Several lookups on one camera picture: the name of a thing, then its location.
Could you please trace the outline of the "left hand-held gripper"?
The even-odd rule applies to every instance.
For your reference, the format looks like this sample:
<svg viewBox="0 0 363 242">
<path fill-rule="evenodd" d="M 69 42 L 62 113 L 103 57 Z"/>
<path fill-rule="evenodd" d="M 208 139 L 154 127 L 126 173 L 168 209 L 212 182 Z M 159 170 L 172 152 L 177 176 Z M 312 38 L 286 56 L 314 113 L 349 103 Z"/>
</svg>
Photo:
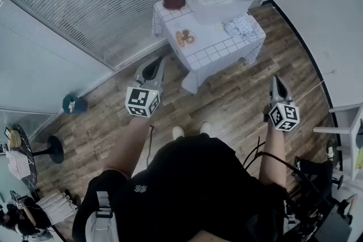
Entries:
<svg viewBox="0 0 363 242">
<path fill-rule="evenodd" d="M 150 118 L 155 112 L 161 103 L 164 67 L 163 57 L 154 57 L 138 67 L 125 98 L 125 106 L 131 115 Z"/>
</svg>

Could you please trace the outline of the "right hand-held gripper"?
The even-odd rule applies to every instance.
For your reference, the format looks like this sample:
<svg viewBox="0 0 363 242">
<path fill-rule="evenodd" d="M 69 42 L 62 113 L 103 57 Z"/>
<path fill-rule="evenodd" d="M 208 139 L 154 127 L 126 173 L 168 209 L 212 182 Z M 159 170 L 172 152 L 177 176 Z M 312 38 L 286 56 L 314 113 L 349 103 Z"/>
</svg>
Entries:
<svg viewBox="0 0 363 242">
<path fill-rule="evenodd" d="M 292 131 L 299 124 L 299 109 L 292 101 L 292 93 L 285 81 L 274 75 L 270 85 L 271 102 L 263 110 L 264 122 L 271 121 L 280 131 Z"/>
</svg>

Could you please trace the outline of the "blue checked clothes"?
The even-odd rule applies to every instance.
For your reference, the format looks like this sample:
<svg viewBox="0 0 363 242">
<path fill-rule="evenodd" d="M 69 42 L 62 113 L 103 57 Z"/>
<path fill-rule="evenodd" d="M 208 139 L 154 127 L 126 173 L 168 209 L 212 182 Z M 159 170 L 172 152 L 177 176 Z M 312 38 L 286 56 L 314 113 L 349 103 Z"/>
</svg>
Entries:
<svg viewBox="0 0 363 242">
<path fill-rule="evenodd" d="M 254 42 L 259 38 L 258 29 L 246 16 L 234 18 L 229 22 L 223 22 L 224 31 L 231 37 L 241 37 L 243 41 Z"/>
</svg>

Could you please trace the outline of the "person's left forearm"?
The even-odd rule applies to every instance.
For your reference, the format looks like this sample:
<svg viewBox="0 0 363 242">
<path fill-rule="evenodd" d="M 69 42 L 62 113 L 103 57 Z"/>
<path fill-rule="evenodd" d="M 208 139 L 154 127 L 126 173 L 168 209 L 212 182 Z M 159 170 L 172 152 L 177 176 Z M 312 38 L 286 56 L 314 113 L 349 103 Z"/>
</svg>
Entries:
<svg viewBox="0 0 363 242">
<path fill-rule="evenodd" d="M 104 162 L 104 170 L 119 171 L 126 178 L 131 178 L 145 145 L 149 127 L 149 118 L 134 116 L 123 130 L 121 141 L 111 148 Z"/>
</svg>

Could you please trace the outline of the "white paper box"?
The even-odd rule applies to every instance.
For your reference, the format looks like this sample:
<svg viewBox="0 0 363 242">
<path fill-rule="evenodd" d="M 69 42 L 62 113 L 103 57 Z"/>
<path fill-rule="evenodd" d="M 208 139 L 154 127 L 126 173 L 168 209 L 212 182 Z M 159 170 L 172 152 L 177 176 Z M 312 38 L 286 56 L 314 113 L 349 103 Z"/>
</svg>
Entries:
<svg viewBox="0 0 363 242">
<path fill-rule="evenodd" d="M 26 155 L 19 151 L 7 151 L 6 157 L 9 160 L 9 171 L 18 179 L 21 180 L 31 174 Z"/>
</svg>

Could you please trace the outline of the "person's left white shoe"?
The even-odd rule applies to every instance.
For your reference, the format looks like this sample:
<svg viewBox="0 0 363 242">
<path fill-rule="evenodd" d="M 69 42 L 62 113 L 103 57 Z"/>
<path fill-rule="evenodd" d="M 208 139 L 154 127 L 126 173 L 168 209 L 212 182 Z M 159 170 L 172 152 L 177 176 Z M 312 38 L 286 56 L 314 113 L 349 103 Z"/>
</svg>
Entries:
<svg viewBox="0 0 363 242">
<path fill-rule="evenodd" d="M 177 140 L 180 137 L 184 137 L 184 130 L 180 126 L 175 126 L 172 129 L 172 137 L 174 140 Z"/>
</svg>

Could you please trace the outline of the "dark green round bin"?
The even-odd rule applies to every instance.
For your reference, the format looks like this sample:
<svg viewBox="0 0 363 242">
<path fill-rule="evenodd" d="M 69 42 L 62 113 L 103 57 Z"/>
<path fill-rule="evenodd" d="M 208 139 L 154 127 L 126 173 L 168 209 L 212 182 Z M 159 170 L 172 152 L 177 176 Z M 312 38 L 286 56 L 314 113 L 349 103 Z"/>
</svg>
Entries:
<svg viewBox="0 0 363 242">
<path fill-rule="evenodd" d="M 87 101 L 73 95 L 66 95 L 62 102 L 66 114 L 81 114 L 87 111 Z"/>
</svg>

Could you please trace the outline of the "person's black clothing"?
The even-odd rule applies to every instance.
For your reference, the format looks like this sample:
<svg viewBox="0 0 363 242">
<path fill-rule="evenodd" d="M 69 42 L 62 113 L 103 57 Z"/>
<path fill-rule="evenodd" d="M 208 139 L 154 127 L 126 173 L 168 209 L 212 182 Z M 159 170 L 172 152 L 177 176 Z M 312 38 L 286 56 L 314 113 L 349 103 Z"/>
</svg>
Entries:
<svg viewBox="0 0 363 242">
<path fill-rule="evenodd" d="M 74 219 L 74 242 L 86 242 L 98 191 L 109 194 L 120 242 L 187 242 L 200 231 L 230 242 L 279 242 L 283 236 L 286 190 L 250 176 L 217 138 L 170 142 L 131 179 L 115 170 L 93 178 Z"/>
</svg>

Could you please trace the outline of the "dark grey equipment case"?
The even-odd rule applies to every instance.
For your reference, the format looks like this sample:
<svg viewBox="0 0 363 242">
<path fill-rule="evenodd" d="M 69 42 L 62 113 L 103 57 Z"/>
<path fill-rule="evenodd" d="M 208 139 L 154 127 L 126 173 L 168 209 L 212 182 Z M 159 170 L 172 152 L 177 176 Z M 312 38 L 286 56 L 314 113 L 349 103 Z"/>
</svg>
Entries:
<svg viewBox="0 0 363 242">
<path fill-rule="evenodd" d="M 352 227 L 349 215 L 343 215 L 335 205 L 315 234 L 317 242 L 348 242 Z"/>
</svg>

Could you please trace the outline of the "yellow wooden item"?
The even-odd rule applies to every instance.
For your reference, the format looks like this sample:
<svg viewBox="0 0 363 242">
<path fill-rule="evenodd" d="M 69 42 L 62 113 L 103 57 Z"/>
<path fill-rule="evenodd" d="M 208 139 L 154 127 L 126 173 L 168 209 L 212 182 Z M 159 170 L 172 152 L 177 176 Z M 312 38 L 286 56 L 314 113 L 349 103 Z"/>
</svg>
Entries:
<svg viewBox="0 0 363 242">
<path fill-rule="evenodd" d="M 17 130 L 10 131 L 10 148 L 18 148 L 22 145 L 20 134 Z"/>
</svg>

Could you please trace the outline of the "white frame shelf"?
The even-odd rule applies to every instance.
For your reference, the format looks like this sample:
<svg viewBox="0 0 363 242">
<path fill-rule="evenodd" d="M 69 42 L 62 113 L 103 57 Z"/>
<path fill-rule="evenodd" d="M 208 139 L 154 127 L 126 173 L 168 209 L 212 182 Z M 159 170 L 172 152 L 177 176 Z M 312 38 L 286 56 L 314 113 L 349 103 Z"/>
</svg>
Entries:
<svg viewBox="0 0 363 242">
<path fill-rule="evenodd" d="M 345 127 L 314 127 L 313 132 L 338 134 L 348 139 L 348 145 L 340 146 L 339 150 L 349 154 L 351 160 L 349 173 L 353 181 L 359 172 L 359 169 L 357 169 L 357 159 L 360 148 L 357 145 L 357 136 L 359 130 L 363 129 L 363 103 L 330 108 L 328 112 L 330 114 L 346 113 L 348 115 L 348 124 Z"/>
</svg>

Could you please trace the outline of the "black round pedestal table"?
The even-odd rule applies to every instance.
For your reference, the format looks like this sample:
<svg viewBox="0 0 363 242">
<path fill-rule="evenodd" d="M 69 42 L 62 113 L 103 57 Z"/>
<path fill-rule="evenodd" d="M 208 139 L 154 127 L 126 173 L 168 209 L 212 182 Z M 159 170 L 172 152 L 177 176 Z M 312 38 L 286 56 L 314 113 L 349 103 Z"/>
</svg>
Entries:
<svg viewBox="0 0 363 242">
<path fill-rule="evenodd" d="M 54 163 L 61 164 L 64 161 L 64 150 L 62 143 L 56 136 L 51 135 L 47 140 L 46 150 L 33 152 L 23 128 L 19 124 L 14 124 L 12 129 L 19 133 L 21 140 L 20 147 L 16 148 L 15 150 L 26 157 L 26 165 L 29 166 L 30 170 L 30 174 L 26 177 L 23 177 L 21 180 L 29 190 L 34 190 L 36 189 L 37 184 L 37 172 L 34 157 L 40 155 L 49 155 Z"/>
</svg>

